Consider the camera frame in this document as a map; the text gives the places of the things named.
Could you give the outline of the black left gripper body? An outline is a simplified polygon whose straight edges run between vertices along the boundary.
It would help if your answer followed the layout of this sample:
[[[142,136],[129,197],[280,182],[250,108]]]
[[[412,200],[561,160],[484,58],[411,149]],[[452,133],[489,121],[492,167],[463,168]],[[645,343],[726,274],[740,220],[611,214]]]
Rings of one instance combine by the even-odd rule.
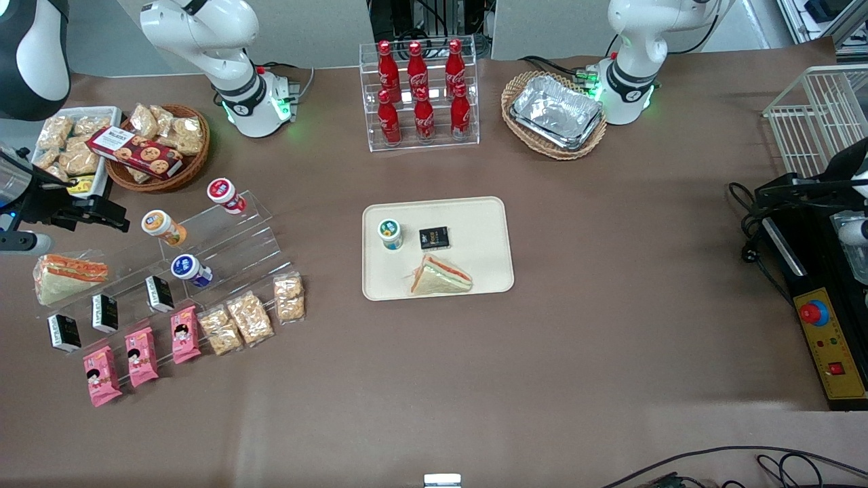
[[[824,182],[853,180],[862,184],[841,186],[833,191],[836,199],[846,204],[864,204],[867,198],[867,139],[862,139],[834,155],[824,172]]]

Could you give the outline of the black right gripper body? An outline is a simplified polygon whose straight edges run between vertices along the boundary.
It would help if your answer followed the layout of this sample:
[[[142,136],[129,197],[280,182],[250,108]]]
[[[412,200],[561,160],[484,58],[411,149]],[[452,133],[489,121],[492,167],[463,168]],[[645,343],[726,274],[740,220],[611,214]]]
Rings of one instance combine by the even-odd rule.
[[[33,166],[24,151],[3,146],[1,157],[2,229],[49,220],[71,202],[68,184]]]

